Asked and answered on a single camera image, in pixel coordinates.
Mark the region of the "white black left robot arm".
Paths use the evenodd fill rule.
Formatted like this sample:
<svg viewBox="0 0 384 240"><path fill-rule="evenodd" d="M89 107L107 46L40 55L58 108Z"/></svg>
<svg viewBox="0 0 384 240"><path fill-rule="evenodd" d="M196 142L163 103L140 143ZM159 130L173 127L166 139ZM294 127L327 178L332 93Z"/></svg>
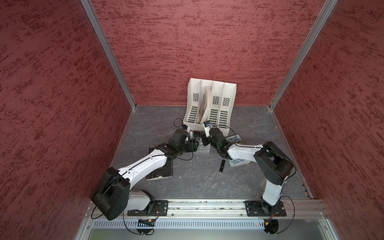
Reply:
<svg viewBox="0 0 384 240"><path fill-rule="evenodd" d="M155 198L147 191L131 189L153 171L178 158L183 153L194 153L199 143L189 133L177 129L167 143L162 143L145 157L126 167L108 168L96 186L91 201L101 211L101 216L111 221L129 211L146 216L156 215Z"/></svg>

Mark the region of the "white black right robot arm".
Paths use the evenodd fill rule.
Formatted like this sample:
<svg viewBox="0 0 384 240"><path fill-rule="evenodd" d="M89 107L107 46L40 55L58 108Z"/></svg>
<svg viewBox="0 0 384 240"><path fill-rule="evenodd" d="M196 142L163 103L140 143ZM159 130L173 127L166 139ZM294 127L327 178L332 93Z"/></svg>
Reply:
<svg viewBox="0 0 384 240"><path fill-rule="evenodd" d="M267 179L260 199L261 207L272 209L281 199L281 193L295 165L273 142L262 145L238 145L230 143L219 128L205 127L203 144L210 144L218 154L228 160L245 160L258 164Z"/></svg>

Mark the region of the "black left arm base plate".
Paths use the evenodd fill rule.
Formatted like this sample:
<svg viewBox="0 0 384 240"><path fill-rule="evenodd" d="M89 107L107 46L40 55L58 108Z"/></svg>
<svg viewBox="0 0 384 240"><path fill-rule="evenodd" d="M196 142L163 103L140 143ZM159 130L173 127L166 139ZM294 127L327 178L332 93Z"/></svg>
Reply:
<svg viewBox="0 0 384 240"><path fill-rule="evenodd" d="M142 211L130 210L127 212L129 217L165 217L168 214L169 201L154 200Z"/></svg>

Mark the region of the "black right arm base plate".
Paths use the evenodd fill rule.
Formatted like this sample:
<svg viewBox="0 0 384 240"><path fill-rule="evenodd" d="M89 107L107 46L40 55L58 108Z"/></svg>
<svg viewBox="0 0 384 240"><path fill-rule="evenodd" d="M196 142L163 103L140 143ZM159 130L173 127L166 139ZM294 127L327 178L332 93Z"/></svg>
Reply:
<svg viewBox="0 0 384 240"><path fill-rule="evenodd" d="M270 206L260 200L245 201L245 208L248 217L286 217L287 213L282 201Z"/></svg>

